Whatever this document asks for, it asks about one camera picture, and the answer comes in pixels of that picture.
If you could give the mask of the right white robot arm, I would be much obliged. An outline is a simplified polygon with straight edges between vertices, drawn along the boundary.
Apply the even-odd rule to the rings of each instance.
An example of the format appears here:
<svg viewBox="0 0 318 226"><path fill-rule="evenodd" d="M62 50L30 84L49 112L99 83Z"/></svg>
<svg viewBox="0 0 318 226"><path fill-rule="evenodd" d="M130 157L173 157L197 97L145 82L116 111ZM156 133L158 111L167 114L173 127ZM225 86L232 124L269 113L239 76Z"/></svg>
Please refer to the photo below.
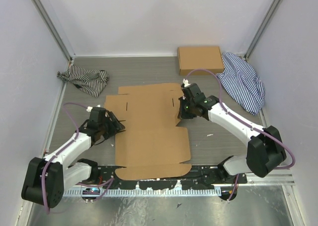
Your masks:
<svg viewBox="0 0 318 226"><path fill-rule="evenodd" d="M238 174L249 172L263 178L286 160L286 151L275 127L265 128L248 121L223 104L221 99L213 95L206 97L195 83L188 84L185 80L181 90L179 119L202 117L229 131L247 148L245 155L229 156L217 165L220 181L228 184Z"/></svg>

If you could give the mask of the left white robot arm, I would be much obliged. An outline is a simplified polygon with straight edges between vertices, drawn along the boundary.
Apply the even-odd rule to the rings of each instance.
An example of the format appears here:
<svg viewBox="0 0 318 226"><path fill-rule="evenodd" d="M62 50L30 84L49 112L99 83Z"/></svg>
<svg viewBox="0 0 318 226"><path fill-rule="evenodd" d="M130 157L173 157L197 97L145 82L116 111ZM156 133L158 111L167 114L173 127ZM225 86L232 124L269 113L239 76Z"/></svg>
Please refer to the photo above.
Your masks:
<svg viewBox="0 0 318 226"><path fill-rule="evenodd" d="M88 107L89 118L76 127L71 138L43 158L33 158L22 186L22 199L39 204L46 210L56 207L65 191L75 185L87 187L100 180L98 164L89 159L77 159L100 139L107 140L125 131L115 114L103 107Z"/></svg>

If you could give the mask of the folded brown cardboard box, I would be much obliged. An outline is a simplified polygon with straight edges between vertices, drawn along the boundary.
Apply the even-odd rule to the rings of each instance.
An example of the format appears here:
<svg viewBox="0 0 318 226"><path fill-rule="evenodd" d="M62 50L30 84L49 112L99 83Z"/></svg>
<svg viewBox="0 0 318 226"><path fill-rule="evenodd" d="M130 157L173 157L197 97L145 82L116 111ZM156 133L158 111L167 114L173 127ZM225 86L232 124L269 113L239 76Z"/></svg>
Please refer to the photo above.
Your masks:
<svg viewBox="0 0 318 226"><path fill-rule="evenodd" d="M214 74L224 71L219 46L181 46L177 48L179 74L188 75L193 70L206 69Z"/></svg>

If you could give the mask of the black white striped cloth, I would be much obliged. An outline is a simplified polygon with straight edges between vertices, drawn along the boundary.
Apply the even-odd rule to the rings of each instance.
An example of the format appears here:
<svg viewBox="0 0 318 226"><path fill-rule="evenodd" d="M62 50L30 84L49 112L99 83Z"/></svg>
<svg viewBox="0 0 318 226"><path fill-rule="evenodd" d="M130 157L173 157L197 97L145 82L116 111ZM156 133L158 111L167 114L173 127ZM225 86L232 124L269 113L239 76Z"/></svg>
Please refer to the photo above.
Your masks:
<svg viewBox="0 0 318 226"><path fill-rule="evenodd" d="M95 98L99 97L109 81L107 71L89 70L75 64L71 64L65 72L57 72L57 78L72 83L77 89Z"/></svg>

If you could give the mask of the blue white striped cloth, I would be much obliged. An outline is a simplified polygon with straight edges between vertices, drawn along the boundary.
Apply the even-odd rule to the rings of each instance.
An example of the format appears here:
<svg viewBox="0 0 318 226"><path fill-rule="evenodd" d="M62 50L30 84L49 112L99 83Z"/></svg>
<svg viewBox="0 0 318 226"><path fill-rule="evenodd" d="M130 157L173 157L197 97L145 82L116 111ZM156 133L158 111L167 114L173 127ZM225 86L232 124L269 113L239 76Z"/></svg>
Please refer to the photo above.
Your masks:
<svg viewBox="0 0 318 226"><path fill-rule="evenodd" d="M246 112L257 115L265 101L265 88L253 67L232 53L222 53L224 71L217 77L228 95Z"/></svg>

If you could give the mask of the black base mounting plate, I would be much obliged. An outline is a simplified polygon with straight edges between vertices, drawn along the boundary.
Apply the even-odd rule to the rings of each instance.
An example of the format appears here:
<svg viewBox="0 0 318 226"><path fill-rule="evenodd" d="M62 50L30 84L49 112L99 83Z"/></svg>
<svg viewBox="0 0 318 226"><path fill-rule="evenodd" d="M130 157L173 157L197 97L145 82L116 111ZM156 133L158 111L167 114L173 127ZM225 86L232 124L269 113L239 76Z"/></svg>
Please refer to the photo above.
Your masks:
<svg viewBox="0 0 318 226"><path fill-rule="evenodd" d="M119 166L108 165L99 166L99 177L94 183L83 181L84 185L99 185L106 180L113 178L110 189L134 190L139 187L141 190L164 190L174 189L177 183L181 184L182 190L208 190L214 189L218 184L234 184L236 177L227 176L221 177L219 169L210 165L193 165L190 171L184 176L170 178L152 178L144 180L124 180L119 177L115 170L121 169Z"/></svg>

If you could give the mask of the right aluminium frame post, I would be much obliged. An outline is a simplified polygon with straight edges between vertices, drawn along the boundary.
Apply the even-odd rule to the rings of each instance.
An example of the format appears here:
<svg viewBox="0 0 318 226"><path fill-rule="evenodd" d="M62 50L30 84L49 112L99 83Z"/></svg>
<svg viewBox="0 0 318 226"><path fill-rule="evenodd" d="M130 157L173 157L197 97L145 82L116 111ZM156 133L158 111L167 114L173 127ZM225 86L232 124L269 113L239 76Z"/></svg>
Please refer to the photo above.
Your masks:
<svg viewBox="0 0 318 226"><path fill-rule="evenodd" d="M249 45L246 54L244 55L244 59L248 61L251 57L252 53L254 52L258 42L260 41L262 35L264 34L266 28L268 27L269 23L273 19L276 11L278 10L280 4L283 0L273 0L268 11L266 12L257 32L255 33L251 44Z"/></svg>

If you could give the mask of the aluminium frame post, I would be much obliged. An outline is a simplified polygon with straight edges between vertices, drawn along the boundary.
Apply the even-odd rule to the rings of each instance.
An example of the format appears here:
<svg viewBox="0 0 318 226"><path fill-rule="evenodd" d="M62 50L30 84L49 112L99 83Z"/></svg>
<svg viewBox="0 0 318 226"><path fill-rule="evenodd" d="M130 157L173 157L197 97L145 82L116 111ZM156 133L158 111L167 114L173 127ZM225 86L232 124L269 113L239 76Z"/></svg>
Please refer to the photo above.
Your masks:
<svg viewBox="0 0 318 226"><path fill-rule="evenodd" d="M42 20L44 21L45 25L47 26L50 34L53 36L56 44L58 45L59 49L62 51L64 57L69 61L72 62L74 57L70 54L69 50L67 49L61 35L59 34L57 28L54 25L49 13L47 12L43 2L41 0L31 0L35 5L37 11L39 12Z"/></svg>
<svg viewBox="0 0 318 226"><path fill-rule="evenodd" d="M260 41L262 35L264 34L266 28L268 27L269 23L273 19L276 11L278 10L280 4L283 0L273 0L268 11L266 12L257 32L255 33L251 44L249 45L246 54L244 55L244 59L248 61L251 57L252 53L254 52L258 42Z"/></svg>

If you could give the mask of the left aluminium frame post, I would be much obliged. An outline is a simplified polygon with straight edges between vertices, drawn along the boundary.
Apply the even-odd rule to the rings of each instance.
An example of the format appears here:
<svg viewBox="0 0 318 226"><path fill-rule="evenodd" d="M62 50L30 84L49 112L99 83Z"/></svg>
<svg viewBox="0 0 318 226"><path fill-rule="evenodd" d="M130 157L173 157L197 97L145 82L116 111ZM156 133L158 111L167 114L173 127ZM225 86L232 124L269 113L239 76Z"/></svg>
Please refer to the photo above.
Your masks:
<svg viewBox="0 0 318 226"><path fill-rule="evenodd" d="M59 34L57 28L54 25L49 13L47 12L43 2L41 0L31 0L35 5L37 11L39 12L42 20L44 21L45 25L47 26L50 34L53 36L56 44L58 45L59 49L62 51L64 57L69 61L72 62L74 57L70 54L69 50L67 49L61 35Z"/></svg>

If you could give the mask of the aluminium rail front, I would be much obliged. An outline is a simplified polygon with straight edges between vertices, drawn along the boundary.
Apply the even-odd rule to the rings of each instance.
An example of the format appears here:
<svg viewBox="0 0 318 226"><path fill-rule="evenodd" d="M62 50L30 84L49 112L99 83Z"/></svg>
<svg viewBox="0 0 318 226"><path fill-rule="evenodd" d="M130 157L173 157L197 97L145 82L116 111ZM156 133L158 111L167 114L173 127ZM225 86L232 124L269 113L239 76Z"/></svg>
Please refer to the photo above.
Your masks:
<svg viewBox="0 0 318 226"><path fill-rule="evenodd" d="M253 173L246 173L249 186L294 186L295 181L289 169L275 169L261 178Z"/></svg>

